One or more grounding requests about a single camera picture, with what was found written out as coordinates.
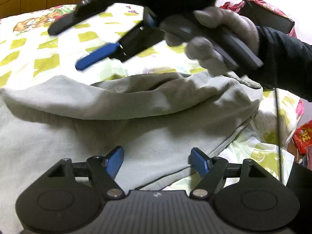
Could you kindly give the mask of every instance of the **patterned bedsheet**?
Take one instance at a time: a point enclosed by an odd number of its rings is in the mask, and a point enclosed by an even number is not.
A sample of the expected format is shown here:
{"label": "patterned bedsheet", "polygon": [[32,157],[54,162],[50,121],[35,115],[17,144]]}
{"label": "patterned bedsheet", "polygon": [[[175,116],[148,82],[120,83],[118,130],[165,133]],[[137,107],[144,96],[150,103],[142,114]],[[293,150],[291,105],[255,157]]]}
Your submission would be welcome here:
{"label": "patterned bedsheet", "polygon": [[[70,13],[76,5],[12,16],[0,20],[0,87],[24,89],[53,76],[65,75],[85,84],[122,77],[163,72],[197,73],[204,69],[184,54],[184,45],[169,47],[160,42],[125,63],[105,59],[85,71],[77,71],[75,62],[107,42],[116,42],[142,20],[143,8],[132,4],[114,4],[59,36],[49,36],[48,26]],[[300,98],[279,90],[282,115],[282,147],[290,139],[300,114]],[[272,91],[265,91],[258,114],[251,124],[220,155],[230,162],[241,163],[252,158],[278,177],[276,144],[276,111]],[[283,150],[284,183],[287,182],[294,157]],[[193,174],[166,189],[190,190],[199,181]]]}

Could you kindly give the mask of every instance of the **gray cloth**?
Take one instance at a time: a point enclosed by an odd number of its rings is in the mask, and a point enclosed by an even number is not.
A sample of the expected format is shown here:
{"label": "gray cloth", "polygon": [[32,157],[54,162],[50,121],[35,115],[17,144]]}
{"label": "gray cloth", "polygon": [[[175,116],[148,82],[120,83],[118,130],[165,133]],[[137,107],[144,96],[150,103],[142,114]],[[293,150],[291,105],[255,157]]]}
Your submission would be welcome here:
{"label": "gray cloth", "polygon": [[218,155],[251,120],[262,89],[207,72],[145,74],[92,86],[57,76],[0,89],[0,230],[18,233],[18,195],[64,157],[125,150],[116,182],[161,189],[192,170],[191,148]]}

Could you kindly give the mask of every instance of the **gray glove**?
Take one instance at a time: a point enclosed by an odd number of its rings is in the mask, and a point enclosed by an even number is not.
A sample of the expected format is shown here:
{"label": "gray glove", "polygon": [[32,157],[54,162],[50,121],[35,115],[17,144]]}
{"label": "gray glove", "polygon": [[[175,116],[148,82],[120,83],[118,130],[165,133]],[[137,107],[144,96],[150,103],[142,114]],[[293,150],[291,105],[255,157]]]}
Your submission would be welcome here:
{"label": "gray glove", "polygon": [[[195,18],[208,28],[216,28],[220,25],[228,26],[254,54],[258,54],[259,35],[254,23],[246,17],[240,16],[234,11],[224,10],[218,7],[208,7],[202,11],[194,11]],[[171,25],[166,19],[160,24],[160,29],[165,30],[165,40],[168,46],[178,46],[183,40],[169,33]],[[186,46],[185,54],[189,59],[197,59],[201,67],[206,68],[212,76],[224,75],[229,72],[222,56],[213,49],[213,45],[204,37],[194,37]]]}

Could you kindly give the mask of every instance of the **black sleeve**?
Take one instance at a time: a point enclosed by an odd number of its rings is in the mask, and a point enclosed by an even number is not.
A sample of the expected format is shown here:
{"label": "black sleeve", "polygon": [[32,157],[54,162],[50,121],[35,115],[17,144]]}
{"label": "black sleeve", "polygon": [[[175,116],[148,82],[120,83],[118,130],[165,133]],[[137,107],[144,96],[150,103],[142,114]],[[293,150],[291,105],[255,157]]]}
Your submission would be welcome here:
{"label": "black sleeve", "polygon": [[264,30],[267,38],[258,27],[260,37],[258,57],[264,65],[257,71],[249,73],[248,76],[263,86],[273,87],[273,58],[277,69],[277,87],[311,102],[312,46],[275,29],[264,27]]}

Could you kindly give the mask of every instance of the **black cable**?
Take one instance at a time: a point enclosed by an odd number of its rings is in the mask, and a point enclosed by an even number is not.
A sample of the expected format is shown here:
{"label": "black cable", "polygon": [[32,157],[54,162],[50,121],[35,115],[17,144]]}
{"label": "black cable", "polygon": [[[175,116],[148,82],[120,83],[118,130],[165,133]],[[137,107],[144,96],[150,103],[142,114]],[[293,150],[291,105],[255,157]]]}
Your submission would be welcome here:
{"label": "black cable", "polygon": [[276,62],[275,62],[275,59],[274,59],[274,53],[273,53],[274,47],[273,47],[272,43],[269,41],[269,38],[266,35],[264,27],[262,26],[262,24],[260,23],[260,21],[256,17],[256,15],[254,14],[252,4],[248,0],[244,0],[244,1],[251,8],[253,16],[254,16],[257,24],[260,26],[262,34],[263,34],[263,36],[266,39],[266,42],[267,42],[268,47],[269,47],[268,48],[269,54],[271,55],[270,61],[272,62],[273,70],[274,70],[273,71],[273,75],[274,75],[273,81],[274,81],[275,105],[276,105],[276,116],[277,116],[277,127],[276,127],[276,130],[277,130],[277,147],[278,147],[278,161],[279,161],[279,179],[280,179],[280,182],[283,183],[282,153],[281,153],[281,148],[280,148],[280,145],[281,145],[281,138],[280,138],[280,112],[279,112],[279,104],[278,104],[278,99],[279,98],[278,98],[278,92],[277,92],[277,85],[278,85],[278,81],[277,81],[277,65],[276,65]]}

